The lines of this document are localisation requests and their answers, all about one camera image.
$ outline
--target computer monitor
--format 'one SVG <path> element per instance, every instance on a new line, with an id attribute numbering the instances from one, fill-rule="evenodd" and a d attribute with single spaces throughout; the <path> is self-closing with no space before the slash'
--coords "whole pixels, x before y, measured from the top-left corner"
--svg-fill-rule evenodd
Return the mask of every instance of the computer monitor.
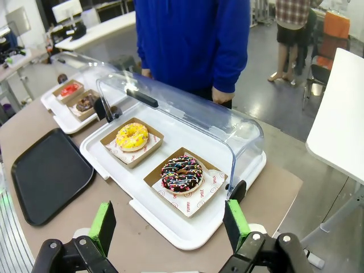
<path id="1" fill-rule="evenodd" d="M 82 13 L 79 0 L 69 0 L 52 8 L 57 23 L 67 20 L 71 15 Z"/>

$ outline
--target black tray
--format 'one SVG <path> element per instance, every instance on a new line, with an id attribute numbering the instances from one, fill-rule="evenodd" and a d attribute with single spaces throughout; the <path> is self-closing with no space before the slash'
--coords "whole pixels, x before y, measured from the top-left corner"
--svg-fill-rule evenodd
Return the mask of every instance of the black tray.
<path id="1" fill-rule="evenodd" d="M 11 168 L 26 221 L 35 226 L 46 223 L 85 188 L 93 173 L 69 136 L 61 129 L 48 132 Z"/>

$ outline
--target white tray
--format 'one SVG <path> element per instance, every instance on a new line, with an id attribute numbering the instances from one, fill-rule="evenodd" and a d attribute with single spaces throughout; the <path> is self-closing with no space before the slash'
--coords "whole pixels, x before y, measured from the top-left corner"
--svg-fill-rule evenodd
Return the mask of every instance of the white tray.
<path id="1" fill-rule="evenodd" d="M 145 161 L 134 169 L 128 169 L 106 150 L 100 139 L 132 117 L 139 118 L 160 131 L 164 135 L 164 142 Z M 233 156 L 223 143 L 140 103 L 125 111 L 118 120 L 104 125 L 88 136 L 81 143 L 80 151 L 104 179 L 112 178 L 133 198 L 129 204 L 162 236 L 179 249 L 193 250 L 206 243 L 222 224 L 227 191 L 223 185 L 191 218 L 179 213 L 171 204 L 160 198 L 143 179 L 180 147 L 189 149 L 230 174 Z M 252 185 L 265 164 L 266 155 L 263 152 L 246 168 L 242 179 L 247 182 L 247 187 Z"/>
<path id="2" fill-rule="evenodd" d="M 108 67 L 94 67 L 75 75 L 74 77 L 72 77 L 72 79 L 82 83 L 85 86 L 85 91 L 93 89 L 97 92 L 98 90 L 96 86 L 96 79 L 111 72 L 113 72 L 113 70 Z M 84 121 L 80 121 L 79 119 L 77 119 L 68 109 L 68 107 L 61 103 L 53 95 L 53 92 L 59 87 L 60 85 L 56 85 L 51 90 L 47 91 L 45 94 L 42 95 L 40 100 L 48 111 L 50 110 L 53 112 L 53 118 L 57 122 L 59 127 L 63 130 L 63 132 L 65 132 L 66 134 L 74 134 L 95 119 L 97 119 L 96 113 L 91 115 Z M 119 94 L 119 91 L 114 90 L 113 88 L 110 88 L 108 86 L 105 86 L 105 88 L 103 87 L 103 90 L 105 90 L 105 93 L 116 92 Z M 123 99 L 125 97 L 126 95 L 122 97 L 119 95 L 118 99 Z"/>

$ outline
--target donut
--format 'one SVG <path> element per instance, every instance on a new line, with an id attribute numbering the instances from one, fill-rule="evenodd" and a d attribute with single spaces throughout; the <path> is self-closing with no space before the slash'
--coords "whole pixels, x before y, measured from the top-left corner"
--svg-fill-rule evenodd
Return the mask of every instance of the donut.
<path id="1" fill-rule="evenodd" d="M 62 84 L 64 82 L 66 82 L 68 80 L 67 75 L 66 74 L 60 74 L 57 78 L 57 81 L 59 84 Z"/>
<path id="2" fill-rule="evenodd" d="M 148 130 L 139 123 L 125 125 L 116 136 L 116 144 L 125 152 L 138 151 L 147 144 L 147 141 Z"/>
<path id="3" fill-rule="evenodd" d="M 202 167 L 195 158 L 179 156 L 162 168 L 162 186 L 175 194 L 193 192 L 201 184 L 202 174 Z"/>
<path id="4" fill-rule="evenodd" d="M 66 86 L 65 88 L 63 88 L 63 90 L 61 91 L 61 96 L 65 97 L 65 96 L 71 95 L 78 88 L 79 88 L 78 84 L 70 84 L 70 85 Z"/>
<path id="5" fill-rule="evenodd" d="M 91 109 L 95 103 L 96 97 L 94 95 L 87 95 L 83 99 L 79 100 L 76 104 L 76 109 L 80 112 Z"/>

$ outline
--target yellow frosted donut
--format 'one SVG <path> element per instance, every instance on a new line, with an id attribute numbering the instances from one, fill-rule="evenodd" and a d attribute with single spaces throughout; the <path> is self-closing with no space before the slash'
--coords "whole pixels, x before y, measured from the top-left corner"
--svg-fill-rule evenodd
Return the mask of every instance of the yellow frosted donut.
<path id="1" fill-rule="evenodd" d="M 120 129 L 116 144 L 126 152 L 138 151 L 147 144 L 148 130 L 139 123 L 129 123 Z"/>

